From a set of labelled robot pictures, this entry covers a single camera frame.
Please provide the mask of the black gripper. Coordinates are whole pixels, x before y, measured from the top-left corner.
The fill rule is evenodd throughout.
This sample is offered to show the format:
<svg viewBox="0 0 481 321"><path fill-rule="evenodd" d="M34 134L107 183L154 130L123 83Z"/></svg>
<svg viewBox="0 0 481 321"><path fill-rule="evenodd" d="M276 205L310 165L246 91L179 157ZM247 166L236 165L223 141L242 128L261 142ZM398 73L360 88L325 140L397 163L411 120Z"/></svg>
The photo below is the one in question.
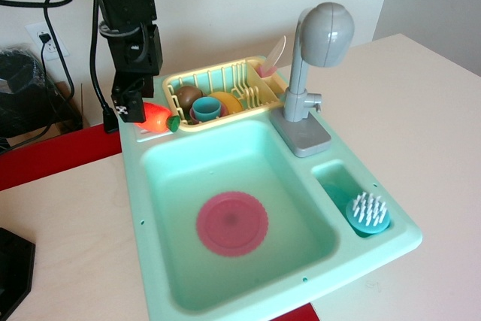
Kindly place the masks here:
<svg viewBox="0 0 481 321"><path fill-rule="evenodd" d="M130 34L108 36L107 42L115 68L111 98L116 112L124 123L143 123L142 97L153 97L153 78L163 63L159 29L140 25Z"/></svg>

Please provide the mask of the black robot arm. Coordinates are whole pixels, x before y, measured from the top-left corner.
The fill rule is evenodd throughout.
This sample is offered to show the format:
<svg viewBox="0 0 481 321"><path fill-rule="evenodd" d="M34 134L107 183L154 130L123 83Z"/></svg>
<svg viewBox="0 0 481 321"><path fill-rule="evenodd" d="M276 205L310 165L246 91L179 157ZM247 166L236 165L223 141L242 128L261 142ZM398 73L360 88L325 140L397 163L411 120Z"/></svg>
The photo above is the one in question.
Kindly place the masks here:
<svg viewBox="0 0 481 321"><path fill-rule="evenodd" d="M20 2L3 0L1 4L12 8L41 8L47 11L72 0L44 0ZM142 123L146 119L144 98L153 97L153 78L162 67L162 48L155 0L93 0L92 37L89 68L104 118L119 116L125 123ZM113 106L107 106L101 94L95 70L97 37L107 40L115 75L111 90Z"/></svg>

